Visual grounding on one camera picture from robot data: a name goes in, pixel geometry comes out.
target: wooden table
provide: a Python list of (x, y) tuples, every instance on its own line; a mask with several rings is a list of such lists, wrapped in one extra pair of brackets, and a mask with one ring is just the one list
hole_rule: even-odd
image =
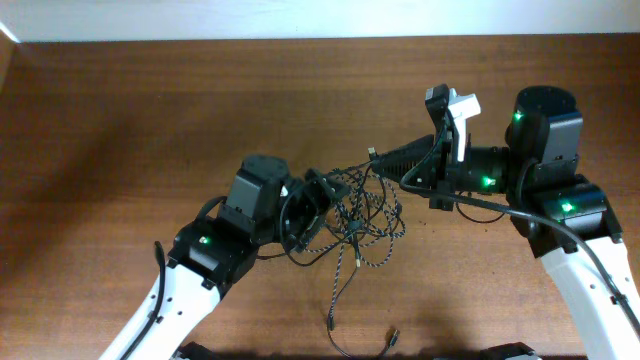
[[(638, 64), (637, 35), (19, 45), (0, 95), (0, 357), (97, 358), (157, 275), (153, 241), (170, 249), (206, 199), (229, 191), (245, 155), (281, 156), (296, 175), (360, 163), (367, 147), (432, 133), (424, 92), (442, 82), (477, 94), (477, 145), (504, 144), (520, 89), (574, 93), (585, 119), (579, 171), (609, 196), (637, 278)], [(361, 271), (337, 309), (347, 351), (376, 353), (393, 325), (400, 354), (514, 341), (583, 353), (508, 220), (478, 225), (400, 200), (407, 237), (386, 266)], [(324, 316), (336, 258), (256, 264), (188, 340), (334, 355)]]

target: green led indicator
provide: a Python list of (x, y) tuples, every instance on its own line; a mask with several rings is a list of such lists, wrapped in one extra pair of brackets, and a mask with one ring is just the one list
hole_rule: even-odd
[(522, 119), (523, 116), (524, 116), (524, 114), (521, 113), (520, 110), (518, 110), (513, 114), (513, 120), (514, 121), (518, 121), (518, 120)]
[(488, 176), (485, 176), (482, 178), (482, 183), (484, 184), (484, 186), (491, 186), (491, 185), (495, 185), (496, 184), (496, 179), (492, 179)]
[(564, 203), (562, 204), (562, 211), (564, 212), (569, 212), (571, 210), (573, 210), (573, 205), (569, 204), (569, 203)]

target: robotic arm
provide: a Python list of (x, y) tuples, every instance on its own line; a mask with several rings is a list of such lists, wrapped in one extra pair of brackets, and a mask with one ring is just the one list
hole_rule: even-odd
[[(463, 203), (511, 215), (558, 286), (589, 358), (636, 358), (640, 298), (605, 194), (575, 174), (582, 116), (573, 96), (553, 87), (521, 91), (502, 148), (471, 146), (466, 121), (480, 113), (475, 95), (443, 84), (427, 91), (425, 105), (435, 136), (382, 155), (370, 148), (372, 170), (429, 198), (432, 209)], [(506, 194), (510, 207), (462, 192)], [(157, 249), (158, 279), (100, 359), (180, 359), (180, 343), (253, 267), (261, 246), (304, 250), (348, 193), (329, 174), (310, 169), (293, 178), (282, 159), (247, 157), (228, 198), (208, 202), (180, 230), (166, 266)], [(208, 216), (217, 205), (217, 217)]]

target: white wall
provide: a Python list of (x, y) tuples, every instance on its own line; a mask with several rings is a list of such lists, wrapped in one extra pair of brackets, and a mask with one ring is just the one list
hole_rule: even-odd
[(638, 32), (640, 1), (0, 0), (0, 22), (19, 41)]

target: white plastic part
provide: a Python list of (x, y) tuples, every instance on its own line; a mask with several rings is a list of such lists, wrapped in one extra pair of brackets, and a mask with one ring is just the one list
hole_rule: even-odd
[[(610, 237), (590, 240), (587, 244), (620, 292), (627, 296), (633, 312), (640, 316), (640, 298), (631, 277), (625, 245), (613, 243)], [(579, 248), (576, 253), (566, 254), (560, 248), (541, 259), (569, 307), (587, 357), (590, 360), (638, 359), (640, 341), (620, 305), (613, 304), (611, 293), (584, 250)]]
[(456, 89), (449, 89), (449, 112), (453, 117), (453, 126), (458, 133), (458, 162), (464, 161), (464, 149), (467, 141), (467, 119), (480, 114), (480, 103), (476, 94), (458, 96)]
[[(100, 360), (119, 360), (129, 344), (138, 336), (155, 307), (158, 296), (159, 277), (151, 291), (129, 320), (120, 334), (102, 354)], [(160, 323), (155, 322), (129, 360), (169, 359), (180, 343), (209, 315), (220, 302), (217, 288), (205, 289), (202, 276), (182, 265), (175, 269), (167, 267), (165, 291), (158, 316)]]

